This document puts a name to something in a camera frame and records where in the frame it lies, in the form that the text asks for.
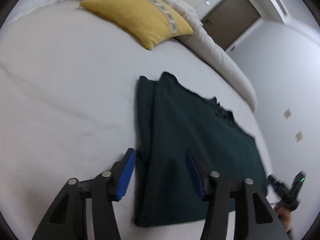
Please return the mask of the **person's right hand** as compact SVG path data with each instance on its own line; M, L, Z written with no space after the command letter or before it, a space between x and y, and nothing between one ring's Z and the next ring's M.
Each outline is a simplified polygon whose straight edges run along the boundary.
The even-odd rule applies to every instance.
M288 232L291 230L291 220L292 214L291 211L280 204L276 204L274 207L274 212L280 218L285 231Z

